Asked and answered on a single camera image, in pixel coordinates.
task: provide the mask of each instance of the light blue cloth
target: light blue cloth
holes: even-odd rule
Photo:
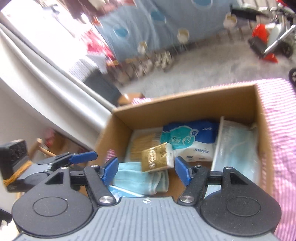
[[[261,166],[257,155],[257,127],[249,128],[229,120],[223,122],[221,140],[218,140],[218,152],[211,170],[223,171],[224,167],[230,166],[259,185]],[[220,188],[220,185],[209,185],[206,196]]]
[[[119,163],[118,172],[113,180],[114,186],[131,192],[154,195],[168,191],[168,171],[142,172],[140,162]]]

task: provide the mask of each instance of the blue diaper pack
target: blue diaper pack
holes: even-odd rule
[[[197,120],[187,123],[171,123],[163,127],[160,142],[173,146],[174,157],[186,161],[212,161],[218,123]]]

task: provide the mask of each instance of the wheel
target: wheel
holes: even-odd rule
[[[286,58],[290,58],[293,55],[293,46],[287,42],[282,42],[281,52]]]
[[[290,70],[289,80],[292,83],[292,85],[296,86],[296,68]]]

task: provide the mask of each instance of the gold package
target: gold package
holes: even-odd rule
[[[161,171],[174,167],[173,147],[170,143],[142,151],[142,172]]]
[[[160,144],[161,132],[144,134],[132,141],[130,158],[131,161],[141,161],[142,151]]]

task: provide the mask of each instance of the metal screw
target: metal screw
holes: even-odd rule
[[[100,201],[101,203],[106,203],[106,204],[108,204],[108,203],[113,202],[113,197],[110,197],[110,196],[103,196],[103,197],[100,197],[99,201]]]
[[[191,203],[194,201],[194,197],[185,195],[185,196],[180,197],[180,201],[184,202],[184,203]]]

